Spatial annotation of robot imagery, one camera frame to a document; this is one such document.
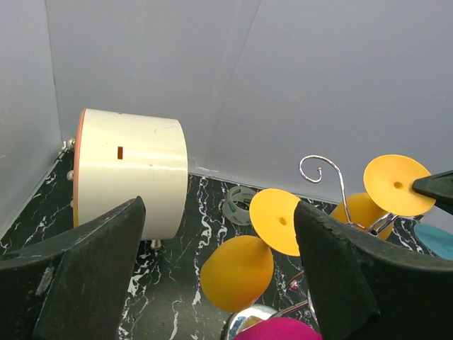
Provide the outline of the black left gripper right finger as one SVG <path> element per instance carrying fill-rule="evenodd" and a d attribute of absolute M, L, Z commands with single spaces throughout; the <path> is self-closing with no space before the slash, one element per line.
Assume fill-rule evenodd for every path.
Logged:
<path fill-rule="evenodd" d="M 323 339 L 451 339 L 452 262 L 299 201 L 294 229 Z"/>

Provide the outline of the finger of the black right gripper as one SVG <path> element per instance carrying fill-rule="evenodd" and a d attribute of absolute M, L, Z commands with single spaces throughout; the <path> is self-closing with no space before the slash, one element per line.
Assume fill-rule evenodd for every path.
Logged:
<path fill-rule="evenodd" d="M 453 171 L 445 171 L 413 182 L 412 189 L 423 196 L 435 199 L 435 206 L 453 214 Z"/>

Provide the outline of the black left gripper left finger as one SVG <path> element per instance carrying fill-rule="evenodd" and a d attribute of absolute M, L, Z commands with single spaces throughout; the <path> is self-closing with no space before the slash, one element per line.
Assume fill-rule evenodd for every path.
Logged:
<path fill-rule="evenodd" d="M 145 217 L 136 197 L 1 255 L 1 338 L 116 339 Z"/>

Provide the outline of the orange wine glass front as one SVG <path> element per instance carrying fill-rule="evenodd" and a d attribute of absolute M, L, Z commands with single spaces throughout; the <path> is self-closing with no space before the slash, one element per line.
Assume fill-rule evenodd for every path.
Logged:
<path fill-rule="evenodd" d="M 365 168 L 365 191 L 347 197 L 350 219 L 359 231 L 368 230 L 379 218 L 422 215 L 435 199 L 416 193 L 412 185 L 430 175 L 418 161 L 400 154 L 385 154 L 373 159 Z"/>

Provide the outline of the orange wine glass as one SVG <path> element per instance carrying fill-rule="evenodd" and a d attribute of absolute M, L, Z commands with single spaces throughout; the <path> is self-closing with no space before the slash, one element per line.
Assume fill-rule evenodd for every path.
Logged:
<path fill-rule="evenodd" d="M 250 307 L 267 290 L 273 278 L 273 251 L 298 256 L 294 211 L 300 198 L 277 188 L 259 191 L 249 208 L 255 236 L 226 240 L 210 255 L 200 271 L 206 298 L 226 312 Z"/>
<path fill-rule="evenodd" d="M 365 191 L 347 197 L 350 219 L 359 231 L 368 230 L 379 218 L 422 215 L 435 199 L 416 193 L 412 185 L 430 175 L 418 161 L 400 154 L 385 154 L 373 159 L 365 168 Z"/>

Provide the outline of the blue wine glass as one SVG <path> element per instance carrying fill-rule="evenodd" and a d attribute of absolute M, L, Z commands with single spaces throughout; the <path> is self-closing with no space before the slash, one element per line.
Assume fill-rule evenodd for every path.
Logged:
<path fill-rule="evenodd" d="M 425 223 L 414 226 L 416 237 L 433 253 L 447 260 L 452 260 L 452 234 L 443 229 Z"/>

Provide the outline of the pink wine glass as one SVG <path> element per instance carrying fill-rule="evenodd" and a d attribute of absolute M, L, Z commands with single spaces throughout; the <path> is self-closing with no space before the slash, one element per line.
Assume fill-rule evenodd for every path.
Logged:
<path fill-rule="evenodd" d="M 307 324 L 292 318 L 275 317 L 239 332 L 237 340 L 322 340 Z"/>

